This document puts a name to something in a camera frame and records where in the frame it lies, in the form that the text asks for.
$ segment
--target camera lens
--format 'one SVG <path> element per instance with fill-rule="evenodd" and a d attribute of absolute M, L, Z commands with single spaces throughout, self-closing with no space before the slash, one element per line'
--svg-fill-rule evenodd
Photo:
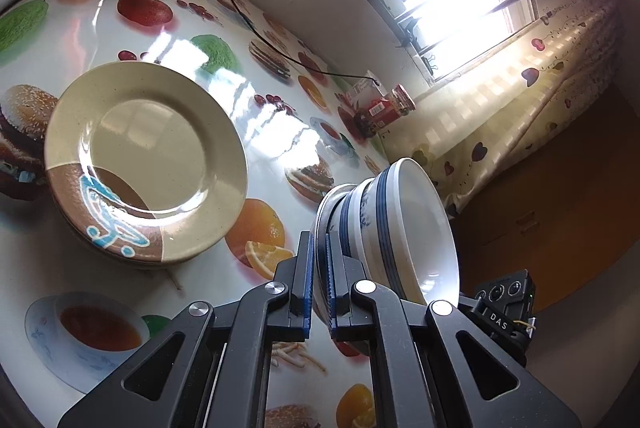
<path fill-rule="evenodd" d="M 499 300 L 500 298 L 502 298 L 503 294 L 504 294 L 504 286 L 502 284 L 497 285 L 493 289 L 491 289 L 491 292 L 489 293 L 489 300 L 491 300 L 492 302 L 495 302 L 496 300 Z"/>
<path fill-rule="evenodd" d="M 518 294 L 520 292 L 520 288 L 522 287 L 522 284 L 520 282 L 513 282 L 510 286 L 509 286 L 509 296 L 515 296 L 516 294 Z"/>

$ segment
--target barcode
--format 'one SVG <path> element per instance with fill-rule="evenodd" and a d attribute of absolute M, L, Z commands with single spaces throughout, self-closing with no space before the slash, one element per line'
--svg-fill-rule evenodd
<path fill-rule="evenodd" d="M 376 114 L 382 112 L 385 109 L 385 105 L 383 103 L 378 103 L 376 106 L 372 106 L 369 109 L 369 113 L 371 116 L 375 116 Z"/>

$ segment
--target stacked bowl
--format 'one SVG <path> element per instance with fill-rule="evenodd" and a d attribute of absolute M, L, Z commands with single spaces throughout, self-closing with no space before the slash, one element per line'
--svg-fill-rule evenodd
<path fill-rule="evenodd" d="M 367 278 L 401 299 L 420 304 L 443 299 L 458 305 L 458 259 L 447 214 L 414 160 L 401 159 L 375 179 L 327 194 L 316 216 L 316 260 L 326 249 L 318 238 L 329 231 L 338 232 L 342 254 L 361 261 Z M 316 280 L 315 291 L 324 291 Z M 320 304 L 318 312 L 328 319 Z"/>

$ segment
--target wooden panel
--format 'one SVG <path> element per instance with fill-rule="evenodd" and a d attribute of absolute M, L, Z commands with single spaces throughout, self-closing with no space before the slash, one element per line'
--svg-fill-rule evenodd
<path fill-rule="evenodd" d="M 615 87 L 452 222 L 462 290 L 522 268 L 536 310 L 613 264 L 640 237 L 640 119 Z"/>

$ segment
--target beige plate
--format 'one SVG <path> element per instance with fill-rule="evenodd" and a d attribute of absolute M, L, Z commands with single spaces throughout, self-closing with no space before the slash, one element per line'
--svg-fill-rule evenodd
<path fill-rule="evenodd" d="M 98 248 L 142 264 L 183 262 L 240 214 L 244 149 L 216 100 L 178 72 L 117 62 L 56 105 L 44 148 L 66 218 Z"/>

